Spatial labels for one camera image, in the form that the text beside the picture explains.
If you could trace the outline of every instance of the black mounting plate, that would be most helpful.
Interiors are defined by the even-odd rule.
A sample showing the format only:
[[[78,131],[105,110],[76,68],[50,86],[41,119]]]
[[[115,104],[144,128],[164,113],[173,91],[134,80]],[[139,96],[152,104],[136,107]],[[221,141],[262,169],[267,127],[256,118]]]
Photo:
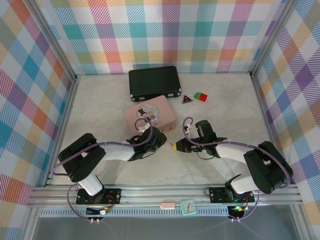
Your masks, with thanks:
[[[101,198],[100,201],[94,202],[92,197],[84,190],[83,188],[80,188],[77,191],[77,198],[75,201],[75,204],[77,205],[110,205],[110,198],[105,196],[111,196],[114,199],[114,204],[118,205],[120,204],[121,199],[121,189],[120,188],[105,188],[104,189],[104,195]]]
[[[248,198],[248,203],[255,202],[255,196],[250,196],[252,191],[247,191],[239,195],[239,200],[230,200],[229,196],[225,193],[225,187],[210,187],[209,196],[210,203],[212,204],[228,204],[228,203],[239,203],[243,204],[247,202],[246,197]]]

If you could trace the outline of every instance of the mint green clock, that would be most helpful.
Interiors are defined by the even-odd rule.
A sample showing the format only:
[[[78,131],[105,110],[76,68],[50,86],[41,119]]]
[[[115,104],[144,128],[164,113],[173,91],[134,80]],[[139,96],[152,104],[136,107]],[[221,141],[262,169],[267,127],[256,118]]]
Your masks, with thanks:
[[[192,199],[181,201],[180,207],[181,207],[183,216],[197,213],[195,201],[193,201]]]

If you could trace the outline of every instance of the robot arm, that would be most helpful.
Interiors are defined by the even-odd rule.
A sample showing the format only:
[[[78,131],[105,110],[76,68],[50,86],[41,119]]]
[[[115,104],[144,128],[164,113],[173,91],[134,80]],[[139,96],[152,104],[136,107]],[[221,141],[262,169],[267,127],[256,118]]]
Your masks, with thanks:
[[[191,139],[193,142],[198,144],[229,142],[225,137],[217,137],[207,120],[197,122],[195,126],[199,137]],[[271,142],[264,141],[258,146],[274,156],[289,172],[290,177],[293,176],[291,167]],[[250,174],[237,175],[225,183],[225,192],[231,200],[240,194],[253,190],[261,190],[270,194],[287,181],[278,164],[254,148],[230,144],[201,146],[191,143],[186,138],[178,141],[173,148],[184,153],[206,151],[207,154],[217,158],[228,158],[245,163]]]
[[[130,146],[145,142],[150,136],[151,128],[152,136],[148,142],[139,146]],[[144,129],[142,135],[134,136],[129,140],[92,147],[83,154],[80,154],[72,160],[64,163],[62,166],[70,180],[73,183],[81,185],[81,187],[83,187],[85,191],[92,196],[92,200],[94,202],[98,202],[104,195],[104,187],[92,171],[100,161],[122,160],[128,162],[142,159],[145,157],[145,154],[148,152],[155,152],[165,144],[166,141],[166,136],[156,127],[152,126]],[[91,133],[86,133],[64,149],[59,154],[58,159],[62,162],[96,143],[97,139]]]

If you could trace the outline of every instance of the clock face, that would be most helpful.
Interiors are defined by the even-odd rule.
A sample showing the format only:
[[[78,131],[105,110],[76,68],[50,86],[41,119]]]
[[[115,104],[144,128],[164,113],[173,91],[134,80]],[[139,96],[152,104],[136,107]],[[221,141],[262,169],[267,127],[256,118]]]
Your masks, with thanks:
[[[195,214],[197,212],[195,202],[193,200],[185,200],[181,202],[181,209],[184,215]]]

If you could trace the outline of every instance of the wire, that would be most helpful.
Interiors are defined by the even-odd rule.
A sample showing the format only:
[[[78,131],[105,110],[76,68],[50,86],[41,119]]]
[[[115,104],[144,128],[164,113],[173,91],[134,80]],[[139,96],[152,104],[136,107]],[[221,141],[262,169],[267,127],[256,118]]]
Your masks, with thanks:
[[[111,199],[112,199],[112,206],[110,206],[110,208],[112,208],[112,207],[115,205],[115,199],[114,199],[112,196],[106,195],[106,196],[104,196],[104,198],[105,198],[105,199],[106,199],[106,198],[111,198]]]
[[[211,188],[210,186],[207,186],[205,189],[204,189],[204,194],[207,196],[207,197],[210,197],[209,194],[207,194],[207,189]]]
[[[200,159],[202,159],[202,160],[210,160],[210,159],[213,159],[213,158],[215,157],[215,156],[212,156],[212,157],[210,157],[210,158],[202,158],[202,157],[199,156],[198,152],[196,152],[196,154],[197,154],[197,156],[198,156]]]
[[[83,219],[83,220],[86,220],[86,221],[88,221],[88,222],[91,222],[91,220],[89,220],[88,218],[80,215],[80,214],[74,209],[74,207],[73,207],[73,206],[71,205],[71,203],[70,203],[69,193],[70,193],[71,189],[72,189],[74,186],[77,186],[77,185],[78,185],[78,183],[75,183],[75,184],[71,185],[71,186],[69,187],[68,191],[66,191],[66,201],[67,201],[70,209],[72,210],[72,212],[73,212],[75,215],[77,215],[79,218],[81,218],[81,219]]]
[[[103,210],[104,208],[101,208],[101,209],[93,209],[93,208],[87,207],[86,209],[89,210],[90,212],[95,213],[95,214],[100,214],[100,211]]]
[[[246,195],[246,194],[244,195],[244,197],[245,197],[245,201],[246,201],[246,206],[245,206],[245,207],[246,207],[246,208],[249,208],[249,204],[248,204],[248,197],[247,197],[247,195]]]
[[[234,200],[235,202],[238,202],[238,201],[241,200],[241,199],[242,199],[242,195],[239,195],[239,196],[235,197],[233,200]]]
[[[231,218],[236,219],[236,220],[239,220],[239,221],[240,221],[240,220],[243,220],[243,219],[246,219],[247,217],[249,217],[251,214],[254,213],[254,211],[256,210],[256,208],[257,208],[257,206],[258,206],[259,200],[260,200],[260,191],[258,190],[258,197],[257,197],[257,199],[256,199],[256,201],[255,201],[255,204],[254,204],[254,206],[253,206],[253,209],[251,210],[251,212],[249,212],[248,215],[243,215],[243,217],[240,217],[239,219],[238,219],[237,217],[232,216],[232,215],[229,215],[229,216],[230,216]]]
[[[66,173],[56,173],[57,168],[60,167],[60,166],[62,166],[62,165],[65,164],[65,163],[69,162],[70,160],[78,157],[79,155],[81,155],[81,154],[89,151],[90,149],[95,148],[95,147],[98,147],[98,146],[105,146],[105,145],[110,145],[110,144],[112,144],[112,145],[120,145],[120,146],[126,146],[126,147],[139,147],[139,146],[141,146],[141,145],[146,144],[146,143],[149,142],[150,139],[152,138],[152,135],[153,135],[153,131],[154,131],[154,130],[153,130],[153,127],[152,127],[151,122],[150,122],[148,119],[146,119],[146,118],[139,118],[138,120],[135,121],[134,126],[137,127],[137,122],[142,121],[142,120],[147,120],[147,122],[150,124],[150,134],[149,134],[148,138],[147,138],[146,140],[144,140],[143,142],[137,143],[137,144],[126,144],[126,143],[121,143],[121,142],[116,142],[116,141],[106,141],[106,142],[100,142],[100,143],[92,144],[92,145],[86,147],[85,149],[83,149],[83,150],[81,150],[81,151],[73,154],[72,156],[68,157],[67,159],[61,161],[61,162],[58,163],[57,165],[55,165],[55,166],[52,168],[51,173],[52,173],[53,175],[55,175],[55,176],[66,176],[66,177],[69,177],[68,174],[66,174]]]

